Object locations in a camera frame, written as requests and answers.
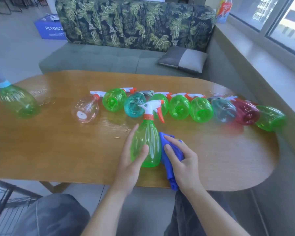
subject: window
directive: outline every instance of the window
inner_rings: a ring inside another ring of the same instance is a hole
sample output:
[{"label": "window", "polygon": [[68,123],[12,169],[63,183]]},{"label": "window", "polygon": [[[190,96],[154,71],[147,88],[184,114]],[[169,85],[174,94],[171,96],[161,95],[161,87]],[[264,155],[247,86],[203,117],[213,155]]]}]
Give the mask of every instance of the window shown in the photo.
[{"label": "window", "polygon": [[295,69],[295,0],[232,1],[228,21]]},{"label": "window", "polygon": [[285,19],[295,22],[295,11],[289,10],[287,15],[285,16]]}]

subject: sofa backrest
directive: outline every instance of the sofa backrest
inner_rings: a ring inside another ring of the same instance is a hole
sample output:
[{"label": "sofa backrest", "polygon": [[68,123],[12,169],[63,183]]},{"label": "sofa backrest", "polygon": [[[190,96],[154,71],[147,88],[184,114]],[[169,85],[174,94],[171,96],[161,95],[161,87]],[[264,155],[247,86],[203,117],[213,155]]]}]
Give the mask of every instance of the sofa backrest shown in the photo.
[{"label": "sofa backrest", "polygon": [[140,0],[57,0],[68,42],[166,52],[204,51],[215,24],[208,6]]}]

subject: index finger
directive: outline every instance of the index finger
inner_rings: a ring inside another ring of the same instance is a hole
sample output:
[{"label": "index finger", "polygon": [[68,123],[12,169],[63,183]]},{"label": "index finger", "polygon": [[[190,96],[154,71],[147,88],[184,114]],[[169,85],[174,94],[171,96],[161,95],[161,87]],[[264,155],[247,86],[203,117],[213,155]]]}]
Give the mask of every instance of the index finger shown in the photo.
[{"label": "index finger", "polygon": [[188,158],[189,154],[193,153],[193,151],[185,143],[181,143],[177,139],[172,138],[170,136],[164,136],[164,137],[166,140],[168,140],[169,142],[171,142],[175,146],[177,146],[182,151],[182,153],[185,155],[185,158]]},{"label": "index finger", "polygon": [[130,150],[134,133],[136,132],[136,130],[138,129],[138,127],[139,127],[139,124],[136,124],[134,126],[134,128],[132,128],[132,130],[129,132],[129,134],[128,134],[127,138],[126,138],[126,141],[124,143],[124,146],[122,148],[122,151],[125,151],[125,150],[126,151],[129,151]]}]

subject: person's right arm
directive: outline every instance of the person's right arm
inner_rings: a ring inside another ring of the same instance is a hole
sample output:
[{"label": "person's right arm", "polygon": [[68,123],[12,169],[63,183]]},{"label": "person's right arm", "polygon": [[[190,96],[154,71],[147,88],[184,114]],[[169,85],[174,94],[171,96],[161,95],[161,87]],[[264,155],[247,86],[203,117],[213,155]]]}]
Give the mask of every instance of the person's right arm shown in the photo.
[{"label": "person's right arm", "polygon": [[185,144],[169,136],[185,156],[181,162],[167,144],[165,152],[173,165],[175,179],[181,192],[196,212],[207,236],[249,236],[249,234],[207,193],[199,179],[198,156]]}]

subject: cardboard box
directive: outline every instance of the cardboard box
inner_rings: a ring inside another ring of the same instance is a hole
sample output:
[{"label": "cardboard box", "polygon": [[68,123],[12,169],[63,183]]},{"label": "cardboard box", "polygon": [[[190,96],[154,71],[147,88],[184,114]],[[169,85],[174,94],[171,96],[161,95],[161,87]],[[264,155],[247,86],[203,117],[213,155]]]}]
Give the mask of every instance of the cardboard box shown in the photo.
[{"label": "cardboard box", "polygon": [[46,15],[37,20],[35,26],[42,39],[67,39],[60,21],[54,21],[51,15]]}]

